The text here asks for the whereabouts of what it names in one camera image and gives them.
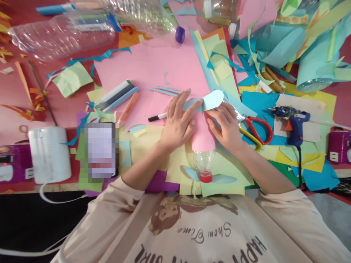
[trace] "left hand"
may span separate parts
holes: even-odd
[[[182,91],[168,105],[167,121],[159,143],[169,153],[185,144],[195,131],[194,120],[190,121],[190,119],[203,100],[195,102],[183,114],[183,105],[190,93],[190,88]]]

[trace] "hand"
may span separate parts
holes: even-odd
[[[169,153],[185,144],[195,131],[194,120],[190,122],[190,119],[201,106],[203,100],[195,102],[183,114],[183,105],[190,92],[190,88],[187,91],[181,92],[168,105],[167,121],[160,144]]]
[[[206,111],[212,118],[216,119],[222,130],[216,123],[207,118],[208,126],[217,140],[233,155],[238,154],[246,143],[241,139],[237,115],[232,105],[222,102],[215,110]]]

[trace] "orange marker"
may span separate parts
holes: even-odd
[[[122,113],[120,119],[118,120],[118,124],[122,124],[127,118],[129,113],[132,111],[134,105],[136,104],[136,102],[139,99],[139,92],[136,92],[133,94],[133,96],[131,97],[131,100],[129,101],[127,107],[125,108],[124,112]]]

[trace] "sleeve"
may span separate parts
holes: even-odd
[[[314,204],[300,189],[266,195],[260,191],[256,203],[313,262],[351,261],[351,253],[327,227]]]
[[[88,211],[64,247],[68,262],[97,262],[121,231],[144,191],[127,186],[121,178],[88,204]],[[52,263],[59,263],[58,252]]]

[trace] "red bottle cap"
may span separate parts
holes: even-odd
[[[202,171],[200,172],[200,180],[203,183],[212,182],[212,173],[210,171]]]

